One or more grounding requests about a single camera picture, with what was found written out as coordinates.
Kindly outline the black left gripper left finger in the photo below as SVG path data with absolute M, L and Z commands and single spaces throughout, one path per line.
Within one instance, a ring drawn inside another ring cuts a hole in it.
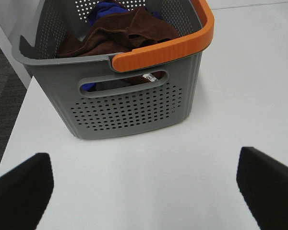
M 0 230 L 35 230 L 54 189 L 50 156 L 37 153 L 0 177 Z

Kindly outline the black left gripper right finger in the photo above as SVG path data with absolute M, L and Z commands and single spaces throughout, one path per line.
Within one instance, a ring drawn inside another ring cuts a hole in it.
M 236 182 L 262 230 L 288 230 L 288 167 L 254 147 L 240 150 Z

